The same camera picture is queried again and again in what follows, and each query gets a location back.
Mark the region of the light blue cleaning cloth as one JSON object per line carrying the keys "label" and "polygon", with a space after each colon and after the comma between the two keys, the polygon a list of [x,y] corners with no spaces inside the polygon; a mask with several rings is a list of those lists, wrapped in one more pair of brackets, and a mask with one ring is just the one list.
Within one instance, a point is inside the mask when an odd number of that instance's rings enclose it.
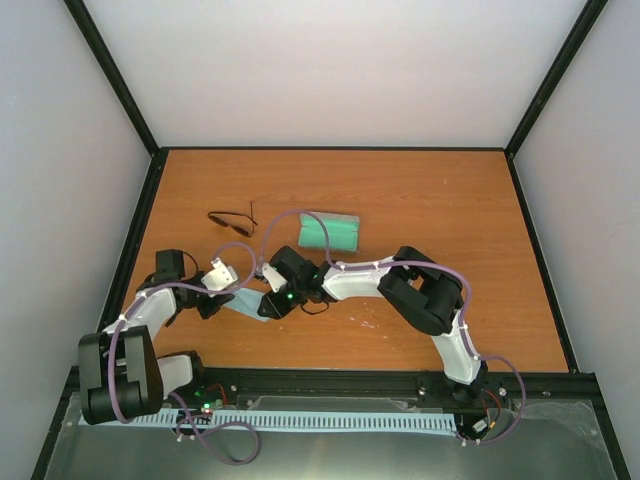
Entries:
{"label": "light blue cleaning cloth", "polygon": [[262,296],[262,292],[242,288],[233,293],[233,298],[224,307],[260,322],[268,322],[269,317],[258,313]]}

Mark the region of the black sunglasses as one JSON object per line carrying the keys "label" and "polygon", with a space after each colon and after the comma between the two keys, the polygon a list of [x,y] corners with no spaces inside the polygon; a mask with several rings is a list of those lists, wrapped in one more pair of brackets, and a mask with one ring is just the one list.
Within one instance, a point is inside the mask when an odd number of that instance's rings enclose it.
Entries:
{"label": "black sunglasses", "polygon": [[254,218],[253,203],[249,202],[249,211],[209,211],[207,218],[212,223],[244,237],[251,238],[256,231],[258,222]]}

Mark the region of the grey glasses case green lining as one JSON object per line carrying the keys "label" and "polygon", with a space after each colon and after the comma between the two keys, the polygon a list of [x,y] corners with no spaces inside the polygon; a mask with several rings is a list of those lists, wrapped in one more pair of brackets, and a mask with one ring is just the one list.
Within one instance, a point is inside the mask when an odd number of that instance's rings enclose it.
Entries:
{"label": "grey glasses case green lining", "polygon": [[360,218],[354,215],[313,212],[312,216],[300,213],[301,223],[298,246],[324,250],[328,234],[329,249],[354,253],[358,250]]}

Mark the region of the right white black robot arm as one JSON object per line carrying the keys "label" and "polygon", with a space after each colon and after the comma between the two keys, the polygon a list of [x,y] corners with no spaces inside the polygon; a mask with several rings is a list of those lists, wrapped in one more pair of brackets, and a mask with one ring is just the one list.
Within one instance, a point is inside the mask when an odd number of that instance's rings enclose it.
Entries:
{"label": "right white black robot arm", "polygon": [[282,319],[307,303],[326,307],[352,298],[383,298],[416,331],[432,338],[453,400],[470,404],[480,395],[487,365],[474,347],[465,315],[470,291],[454,270],[410,246],[378,261],[320,265],[290,247],[261,265],[270,290],[257,313]]}

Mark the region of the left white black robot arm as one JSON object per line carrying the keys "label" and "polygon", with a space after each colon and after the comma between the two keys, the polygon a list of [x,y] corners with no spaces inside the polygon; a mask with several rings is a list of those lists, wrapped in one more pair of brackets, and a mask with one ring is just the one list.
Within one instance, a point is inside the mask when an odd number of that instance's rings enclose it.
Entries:
{"label": "left white black robot arm", "polygon": [[208,390],[200,357],[194,352],[159,358],[153,340],[178,314],[195,309],[208,319],[230,302],[239,277],[215,258],[209,271],[186,279],[184,253],[156,254],[156,271],[136,291],[133,303],[98,333],[78,344],[81,411],[90,425],[133,419],[160,411],[171,392],[186,402]]}

